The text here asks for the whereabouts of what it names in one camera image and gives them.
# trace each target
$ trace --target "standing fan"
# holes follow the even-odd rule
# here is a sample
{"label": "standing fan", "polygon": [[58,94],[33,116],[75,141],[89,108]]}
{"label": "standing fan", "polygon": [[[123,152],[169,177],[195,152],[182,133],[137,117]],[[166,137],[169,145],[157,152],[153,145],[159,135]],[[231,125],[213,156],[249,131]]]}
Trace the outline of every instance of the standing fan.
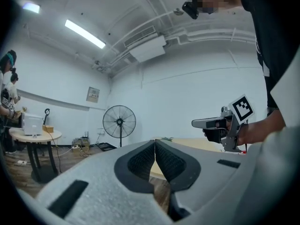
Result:
{"label": "standing fan", "polygon": [[114,106],[106,111],[103,116],[103,128],[112,137],[120,139],[129,136],[135,129],[135,114],[125,106]]}

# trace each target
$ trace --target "wooden table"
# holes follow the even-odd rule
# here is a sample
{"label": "wooden table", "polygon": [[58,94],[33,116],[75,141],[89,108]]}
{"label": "wooden table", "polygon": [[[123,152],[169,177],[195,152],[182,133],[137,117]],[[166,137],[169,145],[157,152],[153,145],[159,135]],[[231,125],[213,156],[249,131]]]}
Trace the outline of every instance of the wooden table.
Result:
{"label": "wooden table", "polygon": [[[181,144],[183,146],[188,146],[191,148],[198,148],[198,149],[203,149],[203,150],[208,150],[213,152],[221,152],[214,146],[213,142],[208,141],[207,138],[174,138],[172,139],[172,142]],[[154,162],[151,168],[150,176],[165,180],[165,177],[161,172],[156,161]]]}
{"label": "wooden table", "polygon": [[[32,167],[31,177],[34,181],[39,183],[48,183],[58,175],[58,171],[56,169],[52,154],[51,141],[59,139],[62,136],[61,132],[54,130],[53,133],[49,134],[43,131],[41,135],[33,137],[31,135],[25,135],[24,131],[21,129],[11,128],[9,130],[9,134],[14,140],[26,143],[29,160]],[[47,143],[51,166],[40,165],[36,146],[38,143]]]}

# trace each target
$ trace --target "white device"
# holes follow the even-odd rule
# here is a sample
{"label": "white device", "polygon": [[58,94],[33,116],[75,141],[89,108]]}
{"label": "white device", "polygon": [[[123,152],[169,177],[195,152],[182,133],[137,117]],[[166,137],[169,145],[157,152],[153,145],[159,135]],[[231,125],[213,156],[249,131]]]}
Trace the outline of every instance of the white device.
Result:
{"label": "white device", "polygon": [[25,135],[41,135],[43,118],[37,115],[22,113],[22,129]]}

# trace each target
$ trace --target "fan stand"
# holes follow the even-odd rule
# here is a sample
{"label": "fan stand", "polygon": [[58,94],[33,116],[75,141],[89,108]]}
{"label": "fan stand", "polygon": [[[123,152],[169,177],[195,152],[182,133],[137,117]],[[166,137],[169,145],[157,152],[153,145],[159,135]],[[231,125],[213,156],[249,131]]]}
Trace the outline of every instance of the fan stand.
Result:
{"label": "fan stand", "polygon": [[123,128],[123,122],[124,122],[124,120],[122,118],[119,118],[117,120],[117,124],[120,127],[120,148],[122,147],[122,128]]}

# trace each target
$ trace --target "table leg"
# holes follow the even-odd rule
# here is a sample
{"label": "table leg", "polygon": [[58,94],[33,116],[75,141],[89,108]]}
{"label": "table leg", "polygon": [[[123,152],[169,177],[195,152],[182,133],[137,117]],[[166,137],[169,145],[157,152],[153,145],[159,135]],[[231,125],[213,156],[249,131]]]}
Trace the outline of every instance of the table leg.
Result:
{"label": "table leg", "polygon": [[36,160],[37,163],[37,168],[41,168],[41,165],[39,163],[39,159],[38,159],[38,152],[37,152],[37,147],[33,146],[33,154],[34,154],[34,158]]}
{"label": "table leg", "polygon": [[37,181],[41,181],[41,178],[38,174],[38,169],[34,163],[33,155],[32,155],[32,146],[30,142],[27,142],[27,151],[29,156],[29,161],[33,170],[34,175],[36,176]]}
{"label": "table leg", "polygon": [[55,173],[57,173],[57,169],[56,169],[53,154],[52,154],[51,141],[47,142],[47,145],[48,145],[48,152],[49,152],[49,158],[50,158],[52,169]]}

